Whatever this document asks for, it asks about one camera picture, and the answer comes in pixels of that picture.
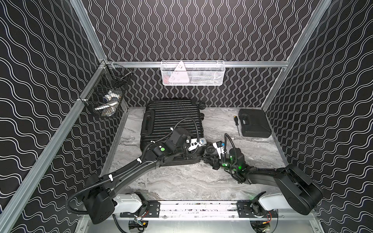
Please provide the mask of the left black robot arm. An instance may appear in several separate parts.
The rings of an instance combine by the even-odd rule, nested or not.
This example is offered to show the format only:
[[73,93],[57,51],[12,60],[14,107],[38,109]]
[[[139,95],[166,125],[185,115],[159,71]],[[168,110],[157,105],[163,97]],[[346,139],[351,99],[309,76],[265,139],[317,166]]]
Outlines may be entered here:
[[175,128],[162,140],[150,142],[142,155],[124,167],[102,177],[92,175],[86,180],[81,199],[92,223],[109,218],[118,206],[114,198],[142,175],[164,166],[195,164],[207,145],[204,139],[193,139],[184,128]]

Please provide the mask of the black ribbed hard-shell suitcase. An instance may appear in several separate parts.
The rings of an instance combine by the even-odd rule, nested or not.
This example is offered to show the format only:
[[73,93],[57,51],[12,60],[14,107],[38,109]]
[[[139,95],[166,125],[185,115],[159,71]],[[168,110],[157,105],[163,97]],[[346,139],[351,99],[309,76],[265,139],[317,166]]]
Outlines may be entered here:
[[204,107],[203,103],[184,99],[149,103],[141,127],[141,151],[143,152],[150,142],[162,140],[172,131],[172,128],[184,128],[198,139],[204,137],[202,124],[204,115],[200,112]]

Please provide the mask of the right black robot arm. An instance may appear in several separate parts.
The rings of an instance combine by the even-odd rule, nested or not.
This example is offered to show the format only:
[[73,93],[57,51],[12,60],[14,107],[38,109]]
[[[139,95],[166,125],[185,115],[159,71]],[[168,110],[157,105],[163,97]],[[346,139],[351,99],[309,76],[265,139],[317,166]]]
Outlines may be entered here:
[[264,169],[246,163],[241,149],[218,141],[205,147],[203,161],[214,170],[223,169],[235,181],[244,184],[263,184],[278,187],[286,203],[297,213],[309,214],[323,198],[321,187],[295,165]]

